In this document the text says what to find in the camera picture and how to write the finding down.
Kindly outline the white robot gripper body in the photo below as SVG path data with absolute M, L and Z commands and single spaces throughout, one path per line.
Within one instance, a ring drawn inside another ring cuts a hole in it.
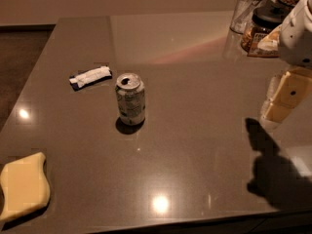
M 284 19 L 279 35 L 280 59 L 312 67 L 312 0 L 299 0 Z

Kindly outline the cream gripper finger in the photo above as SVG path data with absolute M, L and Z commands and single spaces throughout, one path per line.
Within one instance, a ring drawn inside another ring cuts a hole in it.
M 261 115 L 282 115 L 285 109 L 276 101 L 276 94 L 282 80 L 282 75 L 274 75 L 270 82 L 266 93 L 266 99 L 260 109 Z
M 275 101 L 285 111 L 282 115 L 262 115 L 262 118 L 282 123 L 291 112 L 312 93 L 312 70 L 289 69 L 282 74 Z

